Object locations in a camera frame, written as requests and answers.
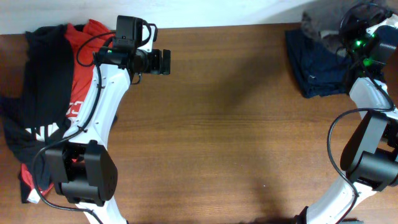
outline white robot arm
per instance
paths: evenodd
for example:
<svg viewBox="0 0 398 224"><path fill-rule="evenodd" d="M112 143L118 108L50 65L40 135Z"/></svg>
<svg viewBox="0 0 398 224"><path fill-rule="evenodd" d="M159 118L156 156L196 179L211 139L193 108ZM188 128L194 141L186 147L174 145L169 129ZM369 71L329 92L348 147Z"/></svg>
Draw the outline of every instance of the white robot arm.
<svg viewBox="0 0 398 224"><path fill-rule="evenodd" d="M93 53L95 68L90 89L76 120L60 142L41 149L45 153L55 190L78 208L61 207L40 198L51 207L84 212L90 223L127 223L116 205L114 192L118 171L110 158L108 136L121 98L143 73L170 74L171 53L152 49L155 24L118 16L113 47ZM134 75L139 81L133 83Z"/></svg>
<svg viewBox="0 0 398 224"><path fill-rule="evenodd" d="M375 80L375 82L381 86L381 88L384 91L387 91L387 85ZM350 93L349 93L351 99L356 103L356 106L358 108L385 108L388 109L390 107L389 102L384 98L384 96L381 94L381 92L374 86L374 84L370 81L369 78L359 78L355 81ZM362 119L365 118L366 111L362 111L361 117ZM388 119L398 121L397 117L397 110L395 109L394 111L391 112L385 112L385 116ZM374 126L369 126L369 129L374 129L374 133L369 133L369 134L382 134L384 132L385 126L383 128L382 126L378 126L377 124L373 124ZM372 148L374 149L374 152L376 152L377 144L379 143L380 138L378 141L373 141L373 142L363 142L362 147L369 147L370 150ZM397 164L394 164L395 162L392 162L389 159L386 159L385 161L379 161L380 163L389 164L392 167L398 166ZM381 169L380 167L376 166L373 167L375 169ZM370 183L367 183L365 181L361 181L363 178L358 178L356 182L354 182L354 186L356 187L359 197L354 205L353 208L355 208L359 203L361 203L363 200L366 198L373 196L376 194L378 191L381 191L382 189L377 189L380 185L372 185ZM386 184L391 185L393 184L393 180L389 180ZM305 217L305 221L302 221L302 223L308 223L308 224L316 224L316 223L337 223L337 221L348 211L350 208L351 204L353 203L354 200L354 193L352 187L345 181L342 177L338 177L338 179L335 181L335 183L329 188L329 190L323 195L323 197L314 203L313 205L309 206L306 208L305 211L302 212L301 217Z"/></svg>

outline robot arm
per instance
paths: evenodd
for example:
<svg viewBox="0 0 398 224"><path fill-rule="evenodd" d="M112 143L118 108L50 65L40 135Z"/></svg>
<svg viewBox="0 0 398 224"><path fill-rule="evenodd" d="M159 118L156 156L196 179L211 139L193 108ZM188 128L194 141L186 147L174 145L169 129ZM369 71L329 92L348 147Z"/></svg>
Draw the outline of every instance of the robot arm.
<svg viewBox="0 0 398 224"><path fill-rule="evenodd" d="M383 90L387 90L386 84L380 81L376 81L376 83ZM357 79L349 95L358 108L390 107L388 101L369 78ZM388 138L389 133L386 133L386 130L392 131L394 122L398 121L396 110L383 114L372 114L366 111L360 113L363 120L341 157L341 168L345 171L347 178L354 183L359 193L353 209L363 200L382 191L388 185L395 186L398 176L398 163L396 162L398 157L394 153L377 148L382 138ZM337 223L348 211L353 200L352 187L339 176L323 197L313 205L306 207L299 216L296 216L295 221L297 224Z"/></svg>
<svg viewBox="0 0 398 224"><path fill-rule="evenodd" d="M109 132L121 98L135 75L139 76L139 83L143 73L170 73L170 51L164 50L162 56L160 50L152 49L156 37L154 24L118 16L113 48L104 46L94 54L97 63L90 89L64 137L81 132L61 148L45 151L56 192L78 208L95 213L102 223L126 223L113 197L118 170L107 152ZM91 214L85 215L90 223L98 223Z"/></svg>

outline black bracket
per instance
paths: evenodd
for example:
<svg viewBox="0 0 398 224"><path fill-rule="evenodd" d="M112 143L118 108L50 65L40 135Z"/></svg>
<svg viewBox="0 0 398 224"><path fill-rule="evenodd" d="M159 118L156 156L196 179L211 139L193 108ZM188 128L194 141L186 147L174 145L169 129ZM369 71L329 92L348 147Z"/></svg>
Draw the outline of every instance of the black bracket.
<svg viewBox="0 0 398 224"><path fill-rule="evenodd" d="M70 203L103 206L116 190L118 170L104 146L68 143L45 152L55 191Z"/></svg>
<svg viewBox="0 0 398 224"><path fill-rule="evenodd" d="M155 26L155 30L151 36L142 39L142 28L147 26ZM139 49L148 41L155 42L157 39L157 27L155 24L148 24L145 20L131 17L118 16L116 22L116 35L112 39L108 39L106 43L96 53L96 57L100 64L117 65L120 69L127 69L130 76L131 84L139 84L142 80L142 74L169 75L171 65L171 51L152 49L146 52ZM133 83L135 75L139 75L139 80Z"/></svg>
<svg viewBox="0 0 398 224"><path fill-rule="evenodd" d="M377 191L397 185L398 149L390 152L377 147L386 131L396 129L395 125L382 113L367 112L341 155L341 169L350 181Z"/></svg>

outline wooden table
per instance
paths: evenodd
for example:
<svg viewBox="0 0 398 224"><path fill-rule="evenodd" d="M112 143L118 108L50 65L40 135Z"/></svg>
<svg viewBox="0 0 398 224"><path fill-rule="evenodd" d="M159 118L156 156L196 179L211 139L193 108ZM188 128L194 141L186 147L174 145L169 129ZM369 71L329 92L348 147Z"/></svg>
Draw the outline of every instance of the wooden table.
<svg viewBox="0 0 398 224"><path fill-rule="evenodd" d="M155 47L172 51L172 74L146 75L132 86L109 137L119 171L116 200L130 223L290 218L328 189L338 174L326 153L326 134L334 118L355 105L346 95L301 96L284 39L284 31L296 27L159 31ZM23 71L23 37L3 36L0 44L8 56L2 69ZM395 77L388 79L390 90L398 86ZM20 82L13 81L8 93ZM393 97L397 102L398 88ZM350 115L336 127L337 161L359 121ZM0 222L87 222L82 213L21 204L19 163L4 138L0 149ZM397 191L387 188L349 217L396 223ZM68 205L54 191L48 198Z"/></svg>

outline green led light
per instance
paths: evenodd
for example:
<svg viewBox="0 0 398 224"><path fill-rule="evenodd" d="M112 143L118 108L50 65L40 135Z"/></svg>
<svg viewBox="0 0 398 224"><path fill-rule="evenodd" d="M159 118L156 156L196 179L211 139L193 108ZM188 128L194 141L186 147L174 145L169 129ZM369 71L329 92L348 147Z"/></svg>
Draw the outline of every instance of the green led light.
<svg viewBox="0 0 398 224"><path fill-rule="evenodd" d="M363 65L365 65L365 67L371 66L373 64L372 60L366 58L363 60Z"/></svg>

